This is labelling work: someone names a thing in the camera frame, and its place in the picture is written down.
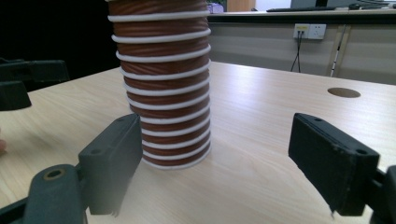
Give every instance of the power socket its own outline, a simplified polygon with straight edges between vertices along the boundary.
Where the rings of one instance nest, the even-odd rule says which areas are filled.
[[[307,39],[308,38],[308,34],[309,34],[309,28],[310,28],[310,24],[307,24],[307,23],[296,23],[294,25],[293,37],[294,38],[298,38],[299,37],[299,31],[300,31],[300,35],[301,35],[301,32],[303,32],[303,35],[301,35],[301,38],[302,39]]]
[[[326,32],[326,24],[311,24],[308,39],[323,39]]]

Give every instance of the light wood tabletop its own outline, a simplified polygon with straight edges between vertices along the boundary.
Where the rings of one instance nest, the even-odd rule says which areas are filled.
[[[90,223],[368,223],[332,217],[288,157],[294,113],[327,120],[396,164],[396,86],[212,63],[212,151],[185,170],[141,162],[117,218]],[[118,69],[30,92],[33,106],[0,112],[0,207],[26,197],[32,177],[78,153],[114,119],[131,113]],[[328,93],[339,87],[361,97]]]

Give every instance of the wall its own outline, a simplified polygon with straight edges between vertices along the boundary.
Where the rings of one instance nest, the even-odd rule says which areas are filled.
[[[297,53],[294,24],[209,23],[211,59],[289,71]],[[342,25],[328,25],[323,40],[304,39],[303,73],[331,75]],[[334,77],[396,85],[396,25],[350,25]]]
[[[256,0],[256,9],[259,11],[279,7],[290,7],[290,0]]]

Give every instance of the desk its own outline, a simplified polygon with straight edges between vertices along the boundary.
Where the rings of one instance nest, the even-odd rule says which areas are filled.
[[[368,223],[331,217],[328,205],[288,157],[293,114],[326,119],[396,163],[396,87],[212,63],[212,147],[198,165],[138,166],[120,216],[90,223]],[[359,98],[331,95],[350,88]],[[26,196],[31,178],[77,154],[112,120],[130,113],[117,69],[30,93],[33,106],[0,113],[0,206]]]

